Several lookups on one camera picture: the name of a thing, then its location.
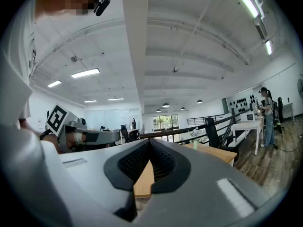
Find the white ceiling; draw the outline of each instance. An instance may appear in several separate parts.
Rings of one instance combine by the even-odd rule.
[[[285,42],[284,23],[272,3],[263,9],[268,38],[277,50]],[[236,82],[228,75],[267,56],[241,0],[111,0],[100,17],[41,18],[35,40],[34,87],[81,105],[123,97],[141,104],[146,114],[165,102],[179,111],[197,98],[215,99],[218,83],[229,87]],[[77,62],[71,61],[74,55]],[[91,68],[100,74],[71,77]],[[56,80],[62,84],[47,87]]]

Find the fan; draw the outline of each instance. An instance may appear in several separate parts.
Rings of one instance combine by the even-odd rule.
[[[298,92],[300,94],[300,97],[303,99],[303,80],[298,80]]]

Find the black office chair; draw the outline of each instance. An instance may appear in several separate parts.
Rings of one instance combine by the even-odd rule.
[[[129,138],[128,138],[128,132],[127,132],[127,128],[125,125],[121,125],[121,133],[125,139],[125,143],[128,142]]]
[[[228,144],[226,146],[222,146],[222,143],[220,142],[220,138],[217,133],[217,129],[214,124],[214,119],[213,118],[206,118],[205,119],[205,131],[209,139],[209,145],[214,148],[230,151],[230,152],[235,152],[237,153],[237,156],[234,160],[236,162],[239,158],[239,148],[238,146],[236,147],[229,147],[228,144],[235,138],[235,136],[227,136],[225,137],[227,139]]]
[[[140,133],[139,133],[138,129],[135,131],[132,131],[128,134],[128,141],[126,143],[136,141],[139,139],[139,137],[140,137]]]

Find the person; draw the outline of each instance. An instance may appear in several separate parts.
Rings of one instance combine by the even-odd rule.
[[[38,137],[42,133],[36,132],[26,121],[30,110],[28,98],[32,93],[29,79],[36,66],[36,48],[34,23],[42,16],[55,16],[64,13],[87,14],[93,10],[99,0],[26,0],[15,14],[2,35],[0,44],[0,124],[17,124],[23,129],[34,132]],[[67,134],[67,145],[75,143],[74,134]],[[42,140],[54,144],[58,153],[55,135],[46,135]]]
[[[275,145],[275,133],[274,133],[274,115],[273,115],[273,101],[270,91],[266,87],[261,88],[261,95],[265,97],[265,106],[260,107],[264,110],[266,119],[266,129],[263,144],[261,147],[268,147],[269,145]]]
[[[133,120],[132,125],[133,125],[133,129],[135,130],[135,129],[136,129],[136,125],[137,125],[137,123],[136,123],[136,120],[135,120],[135,119]]]

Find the railing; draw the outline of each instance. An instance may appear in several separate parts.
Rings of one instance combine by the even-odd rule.
[[[244,111],[244,112],[241,112],[241,113],[239,113],[239,114],[234,114],[234,112],[233,112],[233,113],[232,113],[232,114],[233,114],[232,116],[227,117],[227,118],[222,119],[222,120],[217,120],[217,121],[214,122],[215,125],[218,125],[218,124],[220,124],[220,123],[223,123],[223,122],[226,122],[226,121],[231,120],[231,122],[230,122],[228,125],[226,125],[226,126],[220,128],[220,129],[217,129],[217,130],[216,130],[216,131],[220,131],[220,130],[222,130],[222,129],[228,128],[224,134],[219,135],[219,137],[221,137],[220,142],[221,142],[221,144],[222,144],[223,146],[224,146],[225,143],[226,143],[226,140],[227,140],[226,137],[227,137],[228,134],[231,132],[231,126],[232,126],[234,123],[236,123],[236,122],[239,121],[239,120],[236,121],[236,117],[240,116],[240,115],[243,114],[243,113],[246,113],[247,111],[250,111],[250,110],[248,109],[248,110],[246,110],[246,111]],[[195,128],[198,128],[199,130],[205,129],[205,124],[199,125],[199,126],[194,126],[194,127],[189,127],[189,128],[186,128],[186,129],[174,130],[174,131],[163,131],[163,132],[158,132],[158,133],[141,134],[141,135],[140,135],[140,138],[141,138],[141,139],[150,139],[150,138],[157,138],[157,137],[162,137],[162,136],[169,136],[169,135],[182,134],[182,133],[191,132],[191,131],[193,131]],[[204,137],[204,136],[207,136],[207,134],[199,135],[199,136],[197,136],[197,137],[192,137],[192,138],[189,138],[189,139],[186,139],[186,140],[176,141],[175,143],[183,143],[183,142],[195,140],[195,139],[198,139],[198,138],[201,138],[201,137]]]
[[[201,125],[201,124],[205,124],[204,119],[206,119],[206,118],[213,118],[214,121],[216,122],[216,121],[220,120],[223,117],[224,117],[224,114],[218,114],[218,115],[206,116],[206,117],[199,117],[199,118],[190,118],[190,119],[187,119],[187,124],[188,125]]]

